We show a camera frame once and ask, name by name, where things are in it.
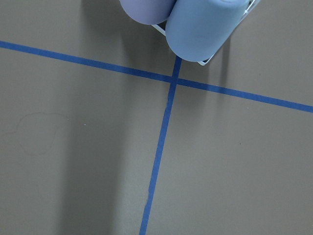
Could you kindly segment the blue cup on rack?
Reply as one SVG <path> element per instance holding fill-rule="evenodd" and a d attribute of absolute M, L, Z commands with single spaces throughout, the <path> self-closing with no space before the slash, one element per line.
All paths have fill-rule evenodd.
<path fill-rule="evenodd" d="M 211 58 L 248 8 L 247 0 L 178 0 L 167 20 L 170 49 L 189 62 Z"/>

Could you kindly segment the purple cup on rack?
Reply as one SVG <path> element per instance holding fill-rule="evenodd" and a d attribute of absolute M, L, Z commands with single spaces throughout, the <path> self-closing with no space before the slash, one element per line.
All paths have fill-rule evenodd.
<path fill-rule="evenodd" d="M 125 13 L 141 24 L 153 25 L 167 20 L 176 0 L 120 0 Z"/>

